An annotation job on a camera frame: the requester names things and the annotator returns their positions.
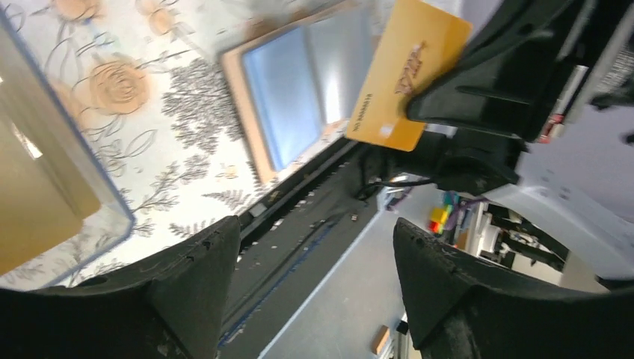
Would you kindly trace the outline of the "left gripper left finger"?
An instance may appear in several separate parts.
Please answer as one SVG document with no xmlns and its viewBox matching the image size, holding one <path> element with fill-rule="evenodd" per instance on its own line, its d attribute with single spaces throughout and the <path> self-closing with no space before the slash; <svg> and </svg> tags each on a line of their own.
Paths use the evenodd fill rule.
<svg viewBox="0 0 634 359">
<path fill-rule="evenodd" d="M 214 358 L 240 247 L 227 216 L 77 286 L 1 291 L 3 358 Z"/>
</svg>

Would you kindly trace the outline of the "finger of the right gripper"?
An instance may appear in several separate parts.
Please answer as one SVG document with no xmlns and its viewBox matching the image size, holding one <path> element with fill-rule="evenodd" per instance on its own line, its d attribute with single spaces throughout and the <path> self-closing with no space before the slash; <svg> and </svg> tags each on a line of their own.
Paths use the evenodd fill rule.
<svg viewBox="0 0 634 359">
<path fill-rule="evenodd" d="M 392 150 L 398 171 L 427 177 L 441 190 L 483 195 L 516 184 L 520 140 L 480 131 L 457 131 L 452 137 L 424 131 L 410 152 Z"/>
<path fill-rule="evenodd" d="M 408 120 L 534 141 L 565 82 L 583 1 L 502 1 L 457 63 L 411 98 Z"/>
</svg>

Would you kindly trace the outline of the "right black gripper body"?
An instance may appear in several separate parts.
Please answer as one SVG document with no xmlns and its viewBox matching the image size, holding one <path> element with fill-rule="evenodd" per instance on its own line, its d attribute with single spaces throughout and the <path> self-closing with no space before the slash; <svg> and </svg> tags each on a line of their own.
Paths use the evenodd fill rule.
<svg viewBox="0 0 634 359">
<path fill-rule="evenodd" d="M 562 50 L 573 68 L 541 129 L 542 144 L 561 136 L 587 105 L 633 106 L 633 2 L 586 1 Z"/>
</svg>

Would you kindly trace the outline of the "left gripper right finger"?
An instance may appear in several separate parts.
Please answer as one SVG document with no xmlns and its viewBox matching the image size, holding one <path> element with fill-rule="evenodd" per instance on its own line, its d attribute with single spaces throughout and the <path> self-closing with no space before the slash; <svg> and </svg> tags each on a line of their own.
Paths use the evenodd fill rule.
<svg viewBox="0 0 634 359">
<path fill-rule="evenodd" d="M 631 358 L 633 289 L 591 293 L 437 241 L 405 218 L 393 250 L 413 347 L 424 358 Z"/>
</svg>

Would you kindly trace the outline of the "yellow credit card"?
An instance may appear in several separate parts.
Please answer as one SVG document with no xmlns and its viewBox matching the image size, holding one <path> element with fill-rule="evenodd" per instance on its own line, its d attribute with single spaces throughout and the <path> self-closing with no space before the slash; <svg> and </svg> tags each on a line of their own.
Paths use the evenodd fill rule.
<svg viewBox="0 0 634 359">
<path fill-rule="evenodd" d="M 346 138 L 410 152 L 425 123 L 408 120 L 407 101 L 453 67 L 472 25 L 417 0 L 396 1 L 372 59 Z"/>
</svg>

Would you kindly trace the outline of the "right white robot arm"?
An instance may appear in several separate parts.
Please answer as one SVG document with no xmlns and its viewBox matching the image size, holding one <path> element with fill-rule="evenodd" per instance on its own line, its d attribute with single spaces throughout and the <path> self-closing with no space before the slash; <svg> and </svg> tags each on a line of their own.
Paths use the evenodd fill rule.
<svg viewBox="0 0 634 359">
<path fill-rule="evenodd" d="M 456 65 L 407 101 L 408 120 L 452 126 L 440 188 L 520 213 L 603 280 L 633 279 L 633 225 L 529 153 L 587 103 L 633 103 L 631 1 L 503 1 Z"/>
</svg>

